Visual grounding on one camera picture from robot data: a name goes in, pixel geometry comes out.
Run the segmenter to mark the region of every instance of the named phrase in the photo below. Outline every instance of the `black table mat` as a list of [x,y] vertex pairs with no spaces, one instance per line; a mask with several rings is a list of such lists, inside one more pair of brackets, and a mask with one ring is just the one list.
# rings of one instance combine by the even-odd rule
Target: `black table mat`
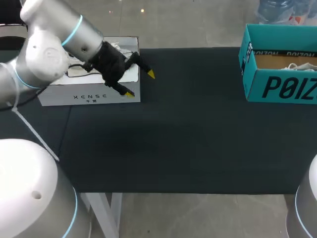
[[314,105],[250,103],[238,48],[146,49],[141,103],[73,106],[61,166],[81,192],[294,193]]

